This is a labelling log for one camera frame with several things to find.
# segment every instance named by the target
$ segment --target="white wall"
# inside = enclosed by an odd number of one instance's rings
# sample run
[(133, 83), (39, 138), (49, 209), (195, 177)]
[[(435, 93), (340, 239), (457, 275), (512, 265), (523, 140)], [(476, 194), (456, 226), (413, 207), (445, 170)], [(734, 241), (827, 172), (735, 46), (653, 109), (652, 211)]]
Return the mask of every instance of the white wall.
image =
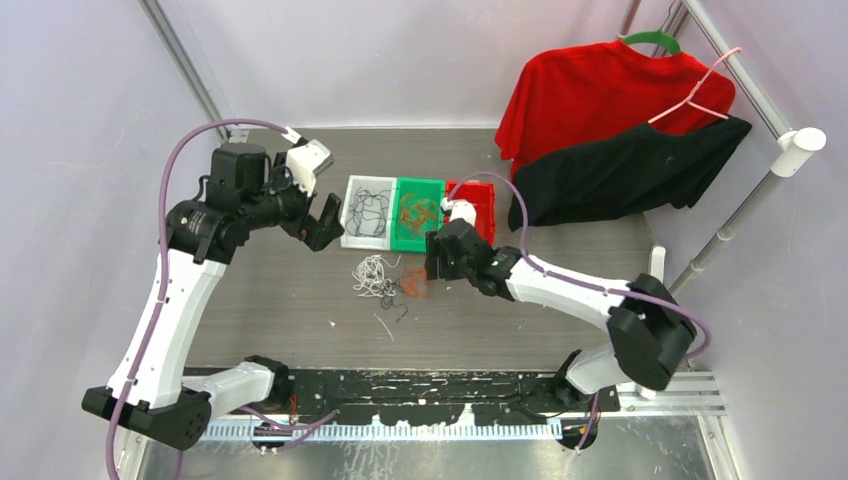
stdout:
[[(629, 0), (170, 0), (233, 111), (283, 125), (497, 125), (524, 63), (615, 38)], [(634, 31), (668, 0), (645, 0)]]
[[(205, 118), (136, 2), (3, 2), (0, 41), (0, 476), (105, 477), (106, 421), (80, 400), (129, 343), (162, 166)], [(186, 151), (173, 198), (214, 142)]]
[[(848, 3), (813, 0), (704, 2), (731, 44), (795, 128), (815, 126), (828, 143), (764, 208), (680, 300), (715, 333), (703, 356), (728, 404), (745, 478), (843, 478), (848, 415)], [(695, 25), (682, 44), (712, 53)], [(779, 153), (740, 98), (736, 115), (755, 128), (691, 211), (651, 216), (676, 278), (756, 185)]]

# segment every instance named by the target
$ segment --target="red tray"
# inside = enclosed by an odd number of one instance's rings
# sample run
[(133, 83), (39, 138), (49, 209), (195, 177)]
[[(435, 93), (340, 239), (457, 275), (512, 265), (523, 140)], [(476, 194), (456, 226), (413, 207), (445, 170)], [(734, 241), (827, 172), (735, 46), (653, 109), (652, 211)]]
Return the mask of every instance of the red tray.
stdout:
[[(453, 187), (456, 186), (456, 180), (448, 180), (445, 188), (445, 196), (447, 197)], [(477, 232), (486, 239), (490, 244), (495, 242), (495, 186), (491, 183), (475, 182), (469, 180), (464, 185), (459, 187), (459, 191), (453, 197), (454, 200), (468, 200), (474, 205), (477, 210), (477, 221), (475, 227)], [(448, 222), (448, 217), (445, 216), (445, 223)]]

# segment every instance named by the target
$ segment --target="gray wooden tabletop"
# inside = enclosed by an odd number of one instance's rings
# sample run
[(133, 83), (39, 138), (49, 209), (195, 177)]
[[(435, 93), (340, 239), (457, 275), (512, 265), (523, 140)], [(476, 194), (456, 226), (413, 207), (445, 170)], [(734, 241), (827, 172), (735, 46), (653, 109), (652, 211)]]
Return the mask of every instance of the gray wooden tabletop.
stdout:
[[(336, 163), (319, 178), (320, 212), (329, 192), (344, 198), (350, 175), (456, 179), (477, 170), (507, 174), (486, 129), (304, 130), (327, 145)], [(273, 156), (288, 144), (269, 131), (249, 142)], [(506, 228), (510, 196), (496, 185), (497, 245), (517, 245)], [(645, 271), (652, 240), (642, 215), (610, 222), (531, 228), (528, 249), (564, 268), (633, 279)], [(188, 365), (227, 366), (252, 354), (290, 367), (416, 369), (556, 369), (574, 349), (602, 342), (583, 321), (539, 305), (485, 297), (464, 281), (437, 281), (426, 298), (401, 295), (401, 308), (383, 310), (360, 298), (351, 271), (373, 253), (334, 242), (312, 253), (280, 229), (255, 232), (236, 252), (212, 298), (189, 353)], [(384, 252), (394, 263), (397, 254)], [(423, 255), (401, 265), (421, 267)], [(400, 275), (402, 268), (391, 270)], [(383, 320), (391, 336), (378, 320)]]

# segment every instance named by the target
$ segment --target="pile of white string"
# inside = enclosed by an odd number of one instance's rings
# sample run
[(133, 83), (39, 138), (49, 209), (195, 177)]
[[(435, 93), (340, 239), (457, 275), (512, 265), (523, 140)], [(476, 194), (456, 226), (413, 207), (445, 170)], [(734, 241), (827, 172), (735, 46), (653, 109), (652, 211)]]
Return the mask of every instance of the pile of white string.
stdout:
[(395, 282), (386, 277), (385, 267), (395, 268), (400, 263), (401, 255), (394, 265), (381, 255), (371, 255), (365, 257), (365, 260), (359, 263), (356, 270), (350, 272), (353, 278), (359, 282), (354, 285), (353, 289), (362, 291), (360, 297), (393, 297), (397, 295), (397, 287)]

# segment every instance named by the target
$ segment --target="pink hanger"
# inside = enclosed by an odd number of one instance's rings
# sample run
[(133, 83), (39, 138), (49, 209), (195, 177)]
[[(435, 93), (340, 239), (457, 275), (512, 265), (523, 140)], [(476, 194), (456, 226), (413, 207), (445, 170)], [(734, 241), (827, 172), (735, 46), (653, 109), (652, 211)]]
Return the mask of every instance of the pink hanger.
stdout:
[(739, 53), (739, 52), (741, 52), (741, 51), (742, 51), (742, 48), (741, 48), (741, 47), (736, 47), (736, 48), (734, 48), (734, 49), (730, 50), (729, 52), (725, 53), (724, 55), (722, 55), (722, 56), (721, 56), (721, 58), (719, 58), (718, 60), (716, 60), (716, 63), (714, 63), (714, 64), (713, 64), (713, 66), (712, 66), (712, 67), (710, 67), (710, 69), (709, 69), (709, 70), (707, 70), (707, 73), (705, 73), (705, 74), (704, 74), (704, 76), (703, 76), (700, 80), (698, 80), (698, 83), (696, 83), (696, 84), (695, 84), (695, 88), (693, 88), (693, 89), (692, 89), (692, 91), (691, 91), (691, 92), (689, 92), (689, 95), (688, 95), (686, 98), (684, 98), (682, 102), (680, 102), (680, 103), (678, 103), (677, 105), (675, 105), (675, 106), (673, 106), (673, 107), (669, 108), (668, 110), (666, 110), (666, 111), (664, 111), (663, 113), (661, 113), (661, 114), (657, 115), (656, 117), (654, 117), (654, 118), (652, 118), (652, 119), (648, 120), (648, 123), (654, 123), (654, 122), (656, 122), (657, 120), (659, 120), (659, 119), (661, 119), (661, 118), (665, 117), (665, 116), (666, 116), (666, 115), (668, 115), (669, 113), (671, 113), (671, 112), (673, 112), (673, 111), (677, 110), (678, 108), (680, 108), (680, 107), (682, 107), (683, 105), (686, 105), (686, 104), (689, 104), (689, 105), (691, 105), (691, 106), (693, 106), (693, 107), (697, 108), (698, 110), (700, 110), (700, 111), (702, 111), (702, 112), (706, 112), (706, 113), (709, 113), (710, 115), (715, 115), (715, 116), (716, 116), (716, 117), (718, 117), (718, 118), (721, 118), (721, 119), (727, 120), (727, 115), (724, 115), (724, 114), (721, 114), (721, 113), (718, 113), (718, 112), (714, 112), (714, 111), (710, 110), (709, 108), (704, 108), (704, 107), (702, 107), (702, 106), (700, 106), (700, 105), (698, 105), (698, 104), (696, 104), (696, 103), (693, 103), (693, 102), (692, 102), (692, 98), (694, 98), (694, 97), (695, 97), (695, 93), (698, 91), (698, 89), (699, 89), (699, 88), (701, 88), (701, 85), (703, 85), (703, 84), (704, 84), (704, 82), (707, 80), (707, 77), (709, 77), (709, 76), (710, 76), (710, 74), (711, 74), (711, 73), (713, 73), (713, 71), (715, 70), (715, 68), (716, 68), (717, 66), (719, 66), (719, 64), (721, 64), (721, 62), (725, 61), (725, 60), (726, 60), (729, 56), (733, 55), (734, 53)]

